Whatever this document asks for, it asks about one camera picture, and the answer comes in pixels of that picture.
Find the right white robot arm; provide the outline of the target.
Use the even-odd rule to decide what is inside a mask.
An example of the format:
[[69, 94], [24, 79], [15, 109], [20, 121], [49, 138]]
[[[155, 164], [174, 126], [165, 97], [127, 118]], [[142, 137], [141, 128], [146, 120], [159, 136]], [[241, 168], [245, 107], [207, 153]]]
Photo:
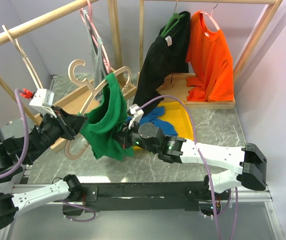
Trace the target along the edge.
[[140, 147], [169, 164], [193, 163], [224, 169], [218, 174], [208, 174], [208, 181], [202, 186], [207, 199], [240, 186], [254, 191], [266, 189], [267, 159], [252, 143], [242, 147], [195, 143], [191, 139], [165, 135], [152, 123], [140, 125], [137, 122], [131, 127], [125, 125], [113, 134], [113, 139], [125, 150]]

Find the green tank top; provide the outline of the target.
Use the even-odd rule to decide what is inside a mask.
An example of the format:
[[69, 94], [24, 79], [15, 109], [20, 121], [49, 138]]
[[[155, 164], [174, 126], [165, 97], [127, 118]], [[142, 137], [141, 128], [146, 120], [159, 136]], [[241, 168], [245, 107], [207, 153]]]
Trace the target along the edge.
[[80, 133], [90, 144], [95, 159], [104, 156], [122, 161], [126, 156], [133, 157], [132, 147], [123, 149], [113, 139], [113, 134], [122, 129], [127, 120], [127, 103], [113, 73], [105, 77], [107, 85], [102, 90], [100, 105], [85, 114], [88, 118]]

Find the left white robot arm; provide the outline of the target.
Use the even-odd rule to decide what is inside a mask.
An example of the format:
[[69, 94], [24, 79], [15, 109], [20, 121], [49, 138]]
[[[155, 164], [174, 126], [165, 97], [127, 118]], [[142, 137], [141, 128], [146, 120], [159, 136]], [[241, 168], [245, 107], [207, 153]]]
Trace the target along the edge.
[[58, 116], [45, 114], [39, 126], [29, 118], [26, 121], [17, 118], [0, 128], [0, 230], [20, 215], [49, 202], [77, 201], [84, 195], [74, 174], [46, 187], [12, 193], [27, 165], [32, 165], [59, 138], [72, 140], [88, 119], [69, 114], [61, 107], [52, 109]]

